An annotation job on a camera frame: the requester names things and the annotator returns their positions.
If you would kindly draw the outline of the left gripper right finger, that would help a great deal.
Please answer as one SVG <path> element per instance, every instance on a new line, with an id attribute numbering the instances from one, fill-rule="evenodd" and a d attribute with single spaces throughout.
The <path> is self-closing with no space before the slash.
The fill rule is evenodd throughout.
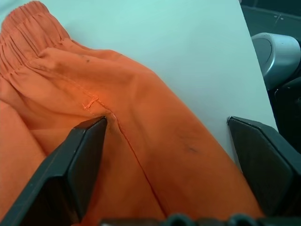
<path id="1" fill-rule="evenodd" d="M 242 172 L 267 216 L 300 216 L 301 155 L 273 127 L 227 120 Z"/>

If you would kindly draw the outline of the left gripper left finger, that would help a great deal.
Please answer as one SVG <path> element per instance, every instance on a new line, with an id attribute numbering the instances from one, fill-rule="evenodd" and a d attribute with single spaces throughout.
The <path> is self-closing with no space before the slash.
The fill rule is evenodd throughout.
<path id="1" fill-rule="evenodd" d="M 103 154 L 105 117 L 84 121 L 42 162 L 2 226 L 72 226 L 85 216 Z"/>

